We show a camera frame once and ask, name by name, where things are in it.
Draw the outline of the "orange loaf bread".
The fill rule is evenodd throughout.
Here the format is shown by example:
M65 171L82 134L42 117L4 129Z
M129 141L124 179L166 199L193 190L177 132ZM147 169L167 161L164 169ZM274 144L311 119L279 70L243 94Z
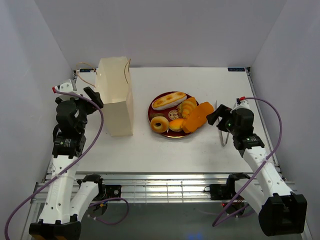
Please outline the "orange loaf bread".
M186 134L195 132L207 122L207 115L213 112L214 107L209 102L199 104L182 122L182 130Z

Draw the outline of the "ring donut bread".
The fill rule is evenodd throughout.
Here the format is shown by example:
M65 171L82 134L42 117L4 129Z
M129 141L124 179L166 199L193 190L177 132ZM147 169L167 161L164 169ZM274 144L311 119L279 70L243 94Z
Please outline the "ring donut bread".
M164 133L169 129L169 121L164 116L155 116L150 121L150 127L156 133Z

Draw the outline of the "brown chocolate bread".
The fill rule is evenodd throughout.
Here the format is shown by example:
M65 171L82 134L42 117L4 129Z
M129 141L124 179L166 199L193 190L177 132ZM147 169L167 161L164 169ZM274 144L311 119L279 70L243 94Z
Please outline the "brown chocolate bread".
M152 119L152 118L155 118L155 117L164 117L165 115L163 113L151 113L149 115L149 117Z

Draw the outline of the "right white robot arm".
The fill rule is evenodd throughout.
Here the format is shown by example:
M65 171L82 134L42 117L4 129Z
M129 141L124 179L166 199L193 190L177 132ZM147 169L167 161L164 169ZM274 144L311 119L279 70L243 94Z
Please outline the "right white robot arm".
M270 236L301 234L305 228L307 200L296 194L284 182L275 165L267 159L267 150L261 138L254 133L254 113L246 100L234 108L221 104L207 116L213 125L232 135L233 145L253 171L231 174L227 179L226 194L241 196L258 215L263 233Z

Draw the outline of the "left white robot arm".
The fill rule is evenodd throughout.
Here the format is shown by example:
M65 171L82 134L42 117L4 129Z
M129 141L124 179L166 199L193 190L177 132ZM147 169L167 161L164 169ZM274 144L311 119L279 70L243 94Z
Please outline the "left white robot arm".
M103 107L98 92L90 87L84 91L90 101L78 97L74 80L68 79L53 87L60 93L55 99L56 121L53 134L52 183L49 184L45 205L35 223L29 226L29 234L36 240L78 240L81 220L92 200L106 195L106 187L99 175L89 175L78 181L78 193L71 197L78 158L86 143L87 116Z

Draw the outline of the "cream paper bag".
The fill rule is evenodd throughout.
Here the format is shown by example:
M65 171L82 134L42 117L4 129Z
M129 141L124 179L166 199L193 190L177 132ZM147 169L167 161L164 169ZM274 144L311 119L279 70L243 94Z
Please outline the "cream paper bag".
M103 102L104 127L112 137L134 134L134 99L130 74L131 60L125 56L101 58L98 67L79 62L76 87L91 87Z

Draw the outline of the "croissant bread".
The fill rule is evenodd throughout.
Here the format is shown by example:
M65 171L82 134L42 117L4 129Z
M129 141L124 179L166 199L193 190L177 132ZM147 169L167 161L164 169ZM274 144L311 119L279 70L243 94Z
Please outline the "croissant bread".
M180 118L186 119L190 116L191 112L198 106L197 101L194 97L189 97L180 103L176 110Z

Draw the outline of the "long white iced bread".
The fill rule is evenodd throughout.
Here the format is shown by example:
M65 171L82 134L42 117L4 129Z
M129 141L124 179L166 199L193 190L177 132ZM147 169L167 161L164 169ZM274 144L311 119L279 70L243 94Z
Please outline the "long white iced bread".
M176 91L154 100L151 107L153 110L161 111L175 107L186 99L187 95L185 93Z

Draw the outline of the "small orange sugared bun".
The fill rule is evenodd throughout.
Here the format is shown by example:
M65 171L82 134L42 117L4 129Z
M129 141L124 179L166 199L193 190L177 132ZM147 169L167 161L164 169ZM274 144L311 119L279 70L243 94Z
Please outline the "small orange sugared bun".
M169 122L169 129L173 132L181 132L183 130L184 119L183 118L177 118Z

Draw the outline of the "dark red round plate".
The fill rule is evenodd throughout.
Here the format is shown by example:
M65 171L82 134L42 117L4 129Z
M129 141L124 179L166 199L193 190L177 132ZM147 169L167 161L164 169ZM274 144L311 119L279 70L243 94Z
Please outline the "dark red round plate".
M175 91L171 91L171 92L165 92L159 96L157 96L154 100L162 97L162 96L165 96L167 94L170 94L170 93L173 93ZM150 114L154 114L154 113L162 113L164 114L164 117L169 121L171 122L172 120L175 120L175 119L182 119L179 117L178 115L178 111L177 111L177 106L174 106L174 107L171 107L171 108L167 108L167 109L164 109L164 110L153 110L152 108L152 103L153 101L151 102L149 108L148 108L148 112L147 112L147 115L148 115L148 120L149 120L149 123L150 123L150 126L151 126L151 120L152 118L150 118ZM180 131L180 132L174 132L174 131L171 131L169 128L167 131L163 132L163 133L157 133L157 134L161 134L165 137L168 137L168 138L183 138L183 137L186 137L187 135L189 135L190 133L185 133L183 130Z

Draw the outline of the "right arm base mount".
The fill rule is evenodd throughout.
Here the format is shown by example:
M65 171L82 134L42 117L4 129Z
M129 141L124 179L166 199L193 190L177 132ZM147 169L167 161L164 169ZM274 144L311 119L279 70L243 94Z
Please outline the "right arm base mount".
M236 194L235 182L242 179L250 179L246 173L230 174L223 184L210 184L204 188L204 193L210 194L211 200L231 200Z

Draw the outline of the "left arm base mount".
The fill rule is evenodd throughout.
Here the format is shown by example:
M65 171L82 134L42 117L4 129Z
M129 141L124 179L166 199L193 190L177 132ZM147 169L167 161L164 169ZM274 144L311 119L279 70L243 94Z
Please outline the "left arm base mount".
M121 185L105 185L102 184L99 188L99 193L96 197L98 201L110 199L110 198L120 198L122 194L122 186Z

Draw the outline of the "aluminium frame rail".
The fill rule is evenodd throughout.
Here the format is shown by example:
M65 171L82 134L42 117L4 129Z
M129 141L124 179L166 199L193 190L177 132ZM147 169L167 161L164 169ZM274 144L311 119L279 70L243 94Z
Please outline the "aluminium frame rail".
M100 174L105 185L120 185L120 196L132 204L209 203L210 184L224 184L227 173Z

